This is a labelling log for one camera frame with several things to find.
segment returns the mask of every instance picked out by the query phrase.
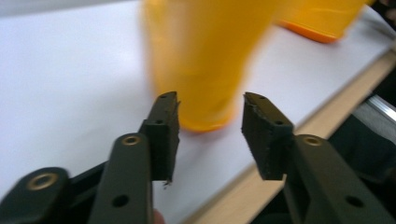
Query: orange object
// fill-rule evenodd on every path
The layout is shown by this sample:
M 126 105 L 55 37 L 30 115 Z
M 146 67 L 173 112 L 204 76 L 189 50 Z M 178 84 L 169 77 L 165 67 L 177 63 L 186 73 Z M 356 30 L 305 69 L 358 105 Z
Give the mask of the orange object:
M 367 0 L 302 0 L 288 8 L 280 21 L 293 32 L 321 43 L 332 43 L 344 36 Z
M 288 1 L 145 0 L 156 94 L 177 91 L 182 127 L 207 132 L 235 115 L 245 63 Z

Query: plastic cup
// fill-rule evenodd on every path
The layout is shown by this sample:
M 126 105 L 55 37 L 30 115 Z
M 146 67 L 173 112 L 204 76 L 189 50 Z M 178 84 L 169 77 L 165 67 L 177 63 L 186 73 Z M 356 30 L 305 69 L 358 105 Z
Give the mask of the plastic cup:
M 234 117 L 248 56 L 287 2 L 145 0 L 153 87 L 177 91 L 183 128 L 213 131 Z

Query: white tabletop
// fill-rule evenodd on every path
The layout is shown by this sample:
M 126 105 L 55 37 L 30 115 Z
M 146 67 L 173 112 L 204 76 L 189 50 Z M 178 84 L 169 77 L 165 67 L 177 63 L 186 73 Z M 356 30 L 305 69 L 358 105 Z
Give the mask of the white tabletop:
M 242 93 L 253 91 L 298 125 L 393 37 L 370 9 L 331 45 L 275 27 L 247 67 L 240 111 Z M 105 161 L 118 136 L 137 131 L 153 102 L 144 43 L 136 1 L 0 17 L 0 198 L 35 169 L 78 175 Z M 191 215 L 253 163 L 241 116 L 216 132 L 180 133 L 174 184 L 154 184 L 155 207 L 168 223 Z

